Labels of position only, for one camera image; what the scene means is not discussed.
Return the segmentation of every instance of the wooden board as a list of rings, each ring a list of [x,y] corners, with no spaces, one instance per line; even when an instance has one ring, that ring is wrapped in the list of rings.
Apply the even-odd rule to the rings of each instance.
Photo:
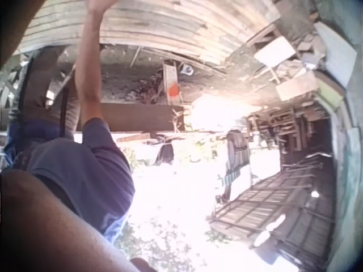
[[[164,61],[164,90],[169,105],[180,104],[178,70],[174,65],[170,65],[168,61]]]
[[[122,138],[117,139],[117,143],[127,143],[127,142],[143,142],[151,140],[151,134],[150,133],[141,133],[133,136],[126,136]]]
[[[327,71],[346,88],[353,73],[357,52],[324,23],[317,22],[314,25],[327,47]]]
[[[255,58],[267,67],[275,67],[296,54],[295,49],[284,37],[278,37],[255,54]]]
[[[77,43],[85,16],[83,1],[47,0],[17,53]],[[122,1],[106,12],[100,41],[170,50],[220,64],[279,17],[271,0]]]
[[[307,92],[314,91],[319,88],[314,72],[307,73],[293,78],[276,86],[281,101],[286,101]]]
[[[183,107],[169,105],[115,104],[103,103],[102,112],[109,128],[116,131],[174,131],[174,112],[182,112]],[[184,130],[184,118],[179,118]]]
[[[319,93],[336,109],[345,97],[344,89],[327,75],[319,71],[315,71],[314,74],[320,88]]]

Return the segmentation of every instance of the wooden plank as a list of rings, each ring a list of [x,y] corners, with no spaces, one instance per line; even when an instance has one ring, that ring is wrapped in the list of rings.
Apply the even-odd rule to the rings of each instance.
[[[257,205],[298,207],[297,204],[292,203],[292,202],[272,202],[272,201],[256,201],[256,200],[241,200],[241,199],[236,199],[235,202],[257,204]]]
[[[221,77],[225,77],[227,74],[219,69],[214,68],[213,66],[210,66],[208,64],[205,63],[201,63],[198,62],[195,59],[191,59],[187,56],[183,56],[180,54],[175,54],[173,52],[167,52],[167,51],[162,51],[162,50],[158,50],[158,49],[142,49],[142,51],[146,52],[146,53],[150,53],[150,54],[155,54],[164,58],[170,58],[172,60],[177,60],[180,62],[185,62],[187,64],[190,64],[194,67],[197,67],[199,69],[205,70],[207,72],[210,72],[212,74],[216,74],[219,75]]]
[[[82,1],[46,1],[29,24],[17,53],[77,43],[85,15]],[[106,12],[100,41],[173,50],[220,64],[279,17],[271,0],[126,1]]]
[[[327,71],[346,88],[353,73],[357,52],[324,23],[317,22],[314,26],[327,46]]]
[[[151,140],[151,134],[150,133],[141,133],[133,136],[127,136],[117,139],[117,143],[126,143],[126,142],[142,142],[142,141],[148,141]]]
[[[169,105],[116,104],[102,103],[102,113],[110,131],[117,132],[154,132],[174,131],[172,123],[174,111],[183,112],[184,108]],[[0,131],[6,131],[9,122],[9,109],[2,109]],[[178,118],[179,130],[184,131],[184,116]]]
[[[275,29],[275,25],[274,24],[270,24],[267,27],[265,27],[264,29],[262,29],[259,33],[257,33],[253,38],[249,39],[246,42],[246,45],[248,47],[253,46],[255,43],[258,43],[259,41],[261,41],[261,39],[266,36],[267,34],[269,34],[270,32],[272,32]]]
[[[255,58],[268,67],[275,67],[296,54],[295,49],[284,37],[278,37],[255,54]]]
[[[313,71],[308,71],[303,75],[276,86],[278,95],[282,101],[303,95],[318,88],[319,85]]]
[[[167,96],[168,105],[180,104],[178,70],[169,61],[164,61],[164,91]]]
[[[289,170],[285,170],[284,172],[296,172],[296,171],[304,171],[304,170],[310,170],[310,169],[314,169],[316,168],[316,166],[314,165],[311,165],[311,166],[308,166],[308,167],[302,167],[302,168],[295,168],[295,169],[289,169]]]
[[[275,4],[275,6],[276,6],[276,8],[278,9],[278,11],[280,12],[281,15],[284,15],[284,14],[288,13],[293,8],[293,4],[291,3],[290,0],[278,1]]]
[[[276,186],[276,187],[256,187],[254,186],[252,190],[259,190],[259,191],[274,191],[274,190],[292,190],[292,189],[308,189],[312,188],[311,184],[306,185],[296,185],[296,186]]]

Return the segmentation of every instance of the green foliage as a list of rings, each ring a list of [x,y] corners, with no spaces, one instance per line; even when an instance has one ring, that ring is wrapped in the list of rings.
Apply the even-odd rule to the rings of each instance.
[[[145,241],[136,234],[136,226],[127,223],[123,235],[115,242],[128,259],[141,257],[159,272],[196,271],[191,265],[189,254],[191,246],[183,242],[185,235],[177,225],[162,226],[156,218],[149,222],[155,231],[155,237]]]

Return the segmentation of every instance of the dirt ground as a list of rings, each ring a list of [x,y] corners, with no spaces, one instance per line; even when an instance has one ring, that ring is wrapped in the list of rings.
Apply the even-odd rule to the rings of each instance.
[[[314,31],[314,26],[308,18],[315,6],[311,0],[290,0],[290,2],[292,9],[281,14],[276,26],[289,41],[294,41]],[[140,88],[143,80],[150,80],[150,76],[162,68],[163,58],[143,51],[138,55],[134,66],[129,68],[136,50],[135,46],[107,45],[102,51],[104,102],[140,102],[141,98],[135,90]],[[70,71],[76,56],[76,46],[70,46],[61,56],[60,66],[65,73]],[[226,60],[224,66],[220,67],[220,70],[227,73],[224,78],[197,68],[192,76],[180,74],[179,83],[183,100],[185,104],[192,104],[202,95],[208,94],[224,99],[227,104],[231,102],[234,107],[236,105],[259,106],[262,109],[278,107],[281,101],[275,88],[276,83],[269,81],[272,77],[270,73],[250,80],[250,77],[263,67],[262,63],[254,59],[250,48],[241,46]],[[50,89],[56,90],[61,81],[62,77],[59,75]],[[158,102],[164,104],[166,98],[162,97]]]

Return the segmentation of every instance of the bright sky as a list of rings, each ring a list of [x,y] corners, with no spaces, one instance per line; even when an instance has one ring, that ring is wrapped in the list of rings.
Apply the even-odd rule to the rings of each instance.
[[[267,156],[259,156],[260,159],[271,160],[273,155],[276,154],[270,152]],[[274,265],[268,265],[239,242],[233,241],[219,248],[207,243],[204,233],[210,228],[205,216],[214,199],[211,184],[215,182],[215,168],[213,163],[193,163],[177,168],[162,165],[148,167],[143,173],[135,175],[137,193],[129,221],[140,226],[138,235],[145,241],[157,239],[154,229],[147,223],[147,218],[157,216],[160,222],[168,220],[183,230],[185,241],[192,248],[194,267],[199,267],[197,272],[297,272],[297,267],[282,257]],[[274,174],[272,168],[265,168],[267,174]],[[201,258],[207,266],[198,265]]]

